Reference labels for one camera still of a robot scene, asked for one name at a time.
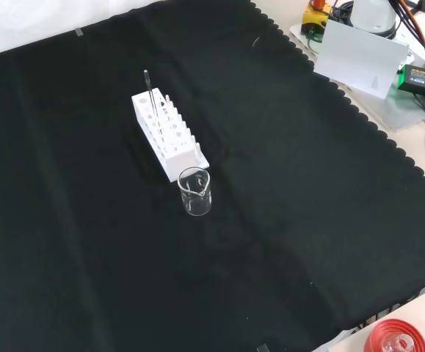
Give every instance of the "test tube rack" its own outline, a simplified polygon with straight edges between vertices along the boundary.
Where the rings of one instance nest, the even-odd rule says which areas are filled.
[[[158,88],[152,93],[156,109],[152,106],[149,91],[133,96],[132,103],[137,122],[170,182],[175,182],[189,167],[207,169],[209,163],[199,143],[168,95],[164,98]]]

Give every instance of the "stirring rod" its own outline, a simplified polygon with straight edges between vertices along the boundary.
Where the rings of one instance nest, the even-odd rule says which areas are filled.
[[[161,132],[161,125],[160,125],[160,116],[156,110],[155,96],[153,95],[152,83],[150,82],[150,76],[148,75],[147,70],[144,70],[144,78],[145,78],[145,84],[147,85],[148,94],[150,96],[150,102],[152,103],[153,113],[155,114],[155,121],[159,125],[159,133],[160,133],[161,139],[163,140],[163,133]]]

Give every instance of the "black cloth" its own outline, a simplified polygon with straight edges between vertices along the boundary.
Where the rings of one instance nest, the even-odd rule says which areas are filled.
[[[248,1],[82,30],[0,54],[0,351],[311,351],[425,285],[422,171]],[[206,216],[137,126],[144,69]]]

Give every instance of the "red lid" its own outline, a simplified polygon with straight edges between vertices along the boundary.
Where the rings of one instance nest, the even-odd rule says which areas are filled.
[[[366,340],[364,352],[383,352],[383,341],[393,334],[410,335],[415,343],[413,352],[425,352],[425,341],[421,333],[406,321],[387,319],[378,323]]]
[[[324,0],[313,0],[313,7],[318,10],[323,10],[324,4]]]

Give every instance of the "white card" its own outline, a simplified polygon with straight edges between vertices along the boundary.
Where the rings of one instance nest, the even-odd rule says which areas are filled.
[[[328,21],[315,72],[385,99],[408,46]]]

